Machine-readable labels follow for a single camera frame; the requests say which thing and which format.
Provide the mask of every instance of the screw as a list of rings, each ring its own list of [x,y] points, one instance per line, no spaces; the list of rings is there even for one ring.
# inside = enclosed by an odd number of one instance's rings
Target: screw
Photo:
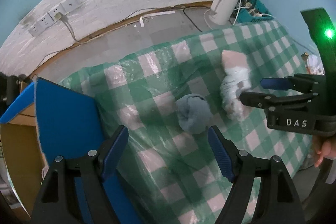
[[[241,155],[242,157],[246,157],[247,152],[245,150],[239,150],[239,155]]]
[[[90,157],[93,157],[93,156],[97,155],[97,151],[96,151],[96,150],[90,150],[87,154],[88,154]]]
[[[281,161],[281,158],[280,158],[279,156],[277,156],[277,155],[274,155],[274,156],[272,157],[272,159],[273,159],[275,162],[280,162],[280,161]]]
[[[55,161],[56,161],[56,162],[60,162],[62,159],[63,159],[62,156],[57,156],[57,157],[55,158]]]

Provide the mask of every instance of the blue board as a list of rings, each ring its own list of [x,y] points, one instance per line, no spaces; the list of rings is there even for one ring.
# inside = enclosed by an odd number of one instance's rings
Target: blue board
[[[103,142],[104,135],[93,98],[38,78],[35,106],[40,143],[49,164],[58,155],[66,159],[81,157],[92,149],[97,150]],[[117,155],[121,153],[118,146],[114,148]],[[75,183],[83,220],[91,224],[93,221],[81,180],[76,179]],[[110,176],[103,186],[121,224],[142,223],[116,174]]]
[[[0,118],[0,123],[10,122],[18,113],[34,102],[34,83],[28,87],[14,100]]]

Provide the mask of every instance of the rolled sock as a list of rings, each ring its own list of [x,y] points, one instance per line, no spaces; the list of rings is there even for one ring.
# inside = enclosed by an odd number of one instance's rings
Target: rolled sock
[[[222,65],[226,73],[221,86],[222,108],[230,119],[243,120],[248,108],[239,100],[242,91],[251,88],[246,56],[241,52],[223,51]]]
[[[177,118],[180,127],[191,134],[206,130],[212,117],[209,105],[199,94],[188,94],[176,101]]]

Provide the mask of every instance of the green checkered cloth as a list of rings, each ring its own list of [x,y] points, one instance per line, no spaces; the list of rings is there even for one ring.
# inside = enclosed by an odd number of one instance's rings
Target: green checkered cloth
[[[212,124],[238,149],[266,159],[279,155],[291,176],[308,153],[309,136],[268,129],[263,110],[254,108],[242,122],[227,118],[219,94],[223,50],[247,56],[253,91],[268,92],[259,86],[263,77],[305,73],[291,37],[269,21],[162,43],[117,63],[83,68],[61,82],[94,96],[106,134],[119,124],[128,127],[129,142],[118,171],[145,223],[213,224],[231,189],[207,134],[190,135],[179,127],[175,102],[186,94],[206,98]],[[253,215],[259,185],[255,179],[244,222]]]

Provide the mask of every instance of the green led light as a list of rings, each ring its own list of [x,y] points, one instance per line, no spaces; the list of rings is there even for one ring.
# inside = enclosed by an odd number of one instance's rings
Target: green led light
[[[326,29],[325,36],[332,39],[335,35],[335,31],[333,29]]]

